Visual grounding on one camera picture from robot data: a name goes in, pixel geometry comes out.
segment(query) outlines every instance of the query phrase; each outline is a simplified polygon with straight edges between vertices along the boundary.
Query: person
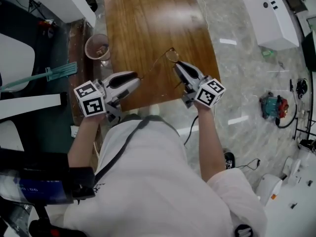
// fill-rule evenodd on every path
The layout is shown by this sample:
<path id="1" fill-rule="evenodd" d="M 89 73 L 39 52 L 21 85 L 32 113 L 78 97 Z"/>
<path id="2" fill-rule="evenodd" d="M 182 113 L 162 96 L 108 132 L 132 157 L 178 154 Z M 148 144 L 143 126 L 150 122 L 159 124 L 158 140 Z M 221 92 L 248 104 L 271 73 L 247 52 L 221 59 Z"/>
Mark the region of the person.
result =
<path id="1" fill-rule="evenodd" d="M 201 176 L 187 164 L 176 130 L 158 117 L 138 129 L 113 167 L 98 181 L 95 197 L 48 206 L 51 223 L 90 237 L 230 237 L 246 225 L 265 235 L 267 218 L 246 177 L 225 168 L 212 111 L 195 103 L 199 124 Z M 84 118 L 69 151 L 70 167 L 89 166 L 102 116 Z M 141 122 L 123 120 L 107 133 L 97 173 L 125 144 Z"/>

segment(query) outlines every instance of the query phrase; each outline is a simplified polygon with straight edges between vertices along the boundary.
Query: black strap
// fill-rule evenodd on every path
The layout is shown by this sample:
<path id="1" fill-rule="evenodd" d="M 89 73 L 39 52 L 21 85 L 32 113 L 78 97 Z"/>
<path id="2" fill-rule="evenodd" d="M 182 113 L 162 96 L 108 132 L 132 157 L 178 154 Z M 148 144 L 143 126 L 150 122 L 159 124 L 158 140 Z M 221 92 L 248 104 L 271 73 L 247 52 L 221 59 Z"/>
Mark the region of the black strap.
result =
<path id="1" fill-rule="evenodd" d="M 151 116 L 144 118 L 144 120 L 142 120 L 138 124 L 138 126 L 132 131 L 132 133 L 127 137 L 127 139 L 126 139 L 124 145 L 122 146 L 122 148 L 120 149 L 120 151 L 114 156 L 114 158 L 104 168 L 102 168 L 99 171 L 99 173 L 96 174 L 95 181 L 94 181 L 95 185 L 100 181 L 100 179 L 114 166 L 114 164 L 118 161 L 118 159 L 123 155 L 128 143 L 130 142 L 130 140 L 132 139 L 134 134 L 137 132 L 137 130 L 143 129 L 146 125 L 148 125 L 150 120 L 152 120 Z"/>

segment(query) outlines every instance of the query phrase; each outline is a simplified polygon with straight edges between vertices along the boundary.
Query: black shoe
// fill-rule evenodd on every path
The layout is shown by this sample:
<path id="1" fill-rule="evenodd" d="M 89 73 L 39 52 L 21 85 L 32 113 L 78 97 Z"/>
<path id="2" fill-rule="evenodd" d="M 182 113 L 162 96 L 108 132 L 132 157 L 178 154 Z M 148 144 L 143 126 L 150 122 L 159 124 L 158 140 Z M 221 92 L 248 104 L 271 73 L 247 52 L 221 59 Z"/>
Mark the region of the black shoe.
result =
<path id="1" fill-rule="evenodd" d="M 227 149 L 224 149 L 224 156 L 226 162 L 226 169 L 235 168 L 235 156 L 232 152 Z"/>

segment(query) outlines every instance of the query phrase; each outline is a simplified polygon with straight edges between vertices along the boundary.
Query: marble floor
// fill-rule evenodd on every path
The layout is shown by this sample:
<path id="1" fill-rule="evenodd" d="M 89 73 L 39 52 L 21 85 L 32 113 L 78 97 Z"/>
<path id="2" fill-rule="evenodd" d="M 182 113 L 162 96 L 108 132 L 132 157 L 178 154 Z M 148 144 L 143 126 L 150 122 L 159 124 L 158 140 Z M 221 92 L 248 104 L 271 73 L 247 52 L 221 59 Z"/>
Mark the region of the marble floor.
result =
<path id="1" fill-rule="evenodd" d="M 197 0 L 204 16 L 207 15 L 209 33 L 214 46 L 223 85 L 227 88 L 222 100 L 216 105 L 215 123 L 221 143 L 236 157 L 236 164 L 244 165 L 255 158 L 261 160 L 257 170 L 244 168 L 250 184 L 255 188 L 265 173 L 280 175 L 288 156 L 297 152 L 296 141 L 292 139 L 295 124 L 278 129 L 272 120 L 263 120 L 259 97 L 267 91 L 280 94 L 289 102 L 290 108 L 283 123 L 293 117 L 294 98 L 289 91 L 289 80 L 296 84 L 298 78 L 309 78 L 301 48 L 274 52 L 264 58 L 263 48 L 256 43 L 254 31 L 242 0 Z M 107 33 L 104 15 L 104 0 L 97 0 L 97 24 L 95 33 Z M 220 43 L 219 39 L 235 40 L 237 45 Z M 103 68 L 105 78 L 112 73 L 111 65 Z M 194 107 L 186 109 L 181 100 L 158 105 L 160 116 L 180 130 L 183 141 L 197 115 Z M 299 103 L 299 112 L 310 107 L 310 92 Z M 146 108 L 139 112 L 146 113 Z M 245 117 L 245 121 L 228 124 L 228 120 Z M 301 114 L 300 125 L 306 123 Z M 198 132 L 193 132 L 187 143 L 190 166 L 199 173 Z"/>

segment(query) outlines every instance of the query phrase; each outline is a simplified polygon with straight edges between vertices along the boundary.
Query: white t-shirt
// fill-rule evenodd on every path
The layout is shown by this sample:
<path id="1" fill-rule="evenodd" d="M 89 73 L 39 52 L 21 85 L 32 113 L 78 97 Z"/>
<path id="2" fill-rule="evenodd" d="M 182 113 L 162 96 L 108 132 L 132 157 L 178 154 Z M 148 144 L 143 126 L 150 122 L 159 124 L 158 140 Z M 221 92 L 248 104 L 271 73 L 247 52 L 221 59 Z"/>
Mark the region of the white t-shirt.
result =
<path id="1" fill-rule="evenodd" d="M 97 172 L 139 122 L 108 132 Z M 52 224 L 90 237 L 231 237 L 239 224 L 250 225 L 255 236 L 265 234 L 264 209 L 244 174 L 231 169 L 204 182 L 188 166 L 180 137 L 163 122 L 135 133 L 95 192 L 79 205 L 62 206 L 66 212 L 49 206 Z"/>

